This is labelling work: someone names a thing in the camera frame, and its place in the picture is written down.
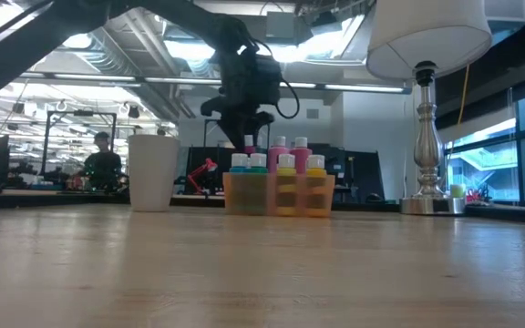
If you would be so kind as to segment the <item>small red background object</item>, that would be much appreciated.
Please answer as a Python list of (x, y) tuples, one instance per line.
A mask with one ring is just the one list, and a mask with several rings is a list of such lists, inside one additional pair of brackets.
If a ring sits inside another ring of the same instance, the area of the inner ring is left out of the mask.
[(486, 187), (469, 189), (466, 193), (467, 203), (489, 203), (490, 200), (489, 189)]

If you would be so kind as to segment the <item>large pink paint bottle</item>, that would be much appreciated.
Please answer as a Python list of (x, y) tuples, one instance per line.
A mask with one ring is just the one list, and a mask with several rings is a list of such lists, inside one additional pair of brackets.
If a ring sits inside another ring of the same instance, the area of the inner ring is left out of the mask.
[(286, 145), (286, 137), (285, 136), (277, 136), (273, 144), (268, 149), (268, 170), (271, 173), (274, 173), (277, 170), (278, 160), (279, 156), (282, 154), (289, 154), (290, 150), (287, 148)]

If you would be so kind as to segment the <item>long ceiling light strip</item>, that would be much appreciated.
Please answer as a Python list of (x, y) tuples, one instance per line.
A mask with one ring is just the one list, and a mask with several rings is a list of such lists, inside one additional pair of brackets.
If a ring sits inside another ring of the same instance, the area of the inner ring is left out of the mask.
[[(220, 86), (219, 79), (212, 78), (193, 78), (193, 77), (134, 77), (134, 76), (112, 76), (112, 75), (88, 75), (76, 73), (53, 73), (53, 72), (25, 72), (19, 78), (48, 79), (48, 80), (74, 80), (87, 82), (117, 83), (117, 84), (175, 84), (193, 86)], [(286, 82), (280, 83), (281, 88), (292, 87), (293, 89), (309, 89), (323, 91), (342, 91), (359, 93), (379, 93), (379, 94), (409, 94), (411, 87), (392, 87), (378, 85), (345, 85), (345, 84), (318, 84), (307, 82)]]

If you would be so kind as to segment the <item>person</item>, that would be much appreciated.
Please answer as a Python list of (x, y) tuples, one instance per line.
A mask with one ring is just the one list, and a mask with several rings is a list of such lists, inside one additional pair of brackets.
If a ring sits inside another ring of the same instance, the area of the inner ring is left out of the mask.
[(109, 148), (109, 134), (98, 132), (94, 136), (98, 152), (89, 155), (84, 161), (84, 168), (77, 174), (86, 177), (95, 190), (114, 191), (121, 174), (121, 158)]

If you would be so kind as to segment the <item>large red paint bottle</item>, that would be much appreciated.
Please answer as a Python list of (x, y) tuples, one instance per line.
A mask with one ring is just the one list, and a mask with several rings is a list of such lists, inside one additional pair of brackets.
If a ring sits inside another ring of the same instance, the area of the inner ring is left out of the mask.
[(294, 147), (290, 150), (294, 155), (294, 167), (298, 174), (306, 172), (308, 158), (313, 152), (308, 148), (308, 139), (306, 137), (297, 137), (294, 140)]

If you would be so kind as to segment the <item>small blue paint bottle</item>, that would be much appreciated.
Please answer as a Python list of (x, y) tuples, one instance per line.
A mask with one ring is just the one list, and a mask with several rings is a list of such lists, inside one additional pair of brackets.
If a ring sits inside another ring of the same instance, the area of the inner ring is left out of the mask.
[(243, 179), (244, 174), (249, 168), (249, 157), (244, 153), (234, 153), (232, 155), (232, 166), (229, 171), (231, 178), (230, 198), (232, 205), (232, 212), (235, 214), (246, 215), (248, 213), (248, 206), (244, 198)]

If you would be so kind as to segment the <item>small green paint bottle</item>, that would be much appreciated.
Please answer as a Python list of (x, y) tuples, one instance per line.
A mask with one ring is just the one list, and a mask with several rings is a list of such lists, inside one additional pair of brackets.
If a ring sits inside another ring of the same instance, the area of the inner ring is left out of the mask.
[(250, 156), (249, 204), (257, 215), (264, 215), (267, 208), (267, 156), (252, 153)]

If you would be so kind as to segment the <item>small yellow paint bottle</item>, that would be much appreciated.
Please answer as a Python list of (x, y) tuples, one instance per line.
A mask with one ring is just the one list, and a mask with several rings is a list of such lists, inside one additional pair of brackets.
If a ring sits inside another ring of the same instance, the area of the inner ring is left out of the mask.
[(306, 169), (306, 209), (311, 217), (325, 216), (325, 177), (324, 155), (310, 155)]

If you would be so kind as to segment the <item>silver table lamp white shade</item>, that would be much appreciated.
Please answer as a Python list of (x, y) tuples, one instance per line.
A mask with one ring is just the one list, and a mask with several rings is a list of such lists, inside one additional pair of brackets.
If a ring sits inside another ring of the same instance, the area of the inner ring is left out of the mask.
[(439, 187), (442, 143), (435, 126), (437, 75), (450, 74), (483, 56), (491, 46), (484, 0), (376, 0), (366, 68), (384, 80), (413, 80), (420, 87), (414, 161), (416, 194), (400, 201), (411, 215), (459, 215), (465, 199)]

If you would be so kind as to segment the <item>small ochre paint bottle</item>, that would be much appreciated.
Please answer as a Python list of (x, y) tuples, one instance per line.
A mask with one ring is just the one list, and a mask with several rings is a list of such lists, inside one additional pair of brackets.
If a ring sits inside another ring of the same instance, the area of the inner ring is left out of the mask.
[(276, 212), (279, 216), (294, 216), (297, 201), (297, 171), (295, 156), (281, 154), (276, 170)]

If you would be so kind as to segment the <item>red desk lamp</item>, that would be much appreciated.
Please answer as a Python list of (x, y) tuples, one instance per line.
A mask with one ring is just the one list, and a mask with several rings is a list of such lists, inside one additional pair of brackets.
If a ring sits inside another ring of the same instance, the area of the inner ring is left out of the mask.
[(196, 195), (210, 195), (215, 192), (213, 182), (217, 168), (218, 165), (212, 159), (206, 158), (203, 164), (187, 176)]

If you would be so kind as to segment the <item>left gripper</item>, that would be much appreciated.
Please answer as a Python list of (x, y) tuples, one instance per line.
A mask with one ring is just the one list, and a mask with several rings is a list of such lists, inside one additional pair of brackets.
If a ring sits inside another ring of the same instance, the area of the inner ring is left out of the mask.
[[(257, 53), (254, 47), (237, 52), (216, 51), (211, 62), (219, 67), (221, 86), (219, 95), (201, 104), (201, 114), (210, 117), (214, 111), (222, 116), (237, 115), (253, 117), (260, 105), (254, 98), (253, 75), (255, 57), (266, 56)], [(263, 127), (274, 122), (274, 116), (257, 116), (255, 118), (256, 135)], [(236, 150), (244, 150), (244, 133), (242, 125), (232, 120), (220, 120), (219, 128)]]

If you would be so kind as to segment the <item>orange translucent plastic bin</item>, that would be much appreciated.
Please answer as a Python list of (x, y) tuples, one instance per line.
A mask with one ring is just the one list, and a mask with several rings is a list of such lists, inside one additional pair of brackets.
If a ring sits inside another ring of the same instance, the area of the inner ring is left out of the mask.
[(316, 217), (331, 215), (335, 177), (224, 173), (226, 212), (242, 216)]

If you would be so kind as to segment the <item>white cup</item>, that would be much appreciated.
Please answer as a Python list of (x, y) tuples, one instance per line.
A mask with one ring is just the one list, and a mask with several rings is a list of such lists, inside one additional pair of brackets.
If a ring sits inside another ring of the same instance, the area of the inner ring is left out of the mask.
[(180, 142), (160, 135), (132, 135), (129, 142), (129, 198), (139, 212), (163, 212), (170, 206)]

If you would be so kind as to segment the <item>black partition panels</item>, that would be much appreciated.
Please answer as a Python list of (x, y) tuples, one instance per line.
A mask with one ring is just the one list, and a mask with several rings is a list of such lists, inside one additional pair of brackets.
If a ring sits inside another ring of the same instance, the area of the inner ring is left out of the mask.
[[(365, 203), (373, 196), (376, 201), (385, 198), (382, 173), (377, 152), (346, 151), (328, 144), (313, 143), (314, 154), (325, 157), (325, 169), (335, 176), (335, 202)], [(230, 169), (234, 150), (225, 147), (183, 148), (180, 155), (180, 171), (175, 180), (178, 194), (222, 194), (222, 174)], [(207, 159), (217, 169), (189, 181), (188, 176), (202, 166)]]

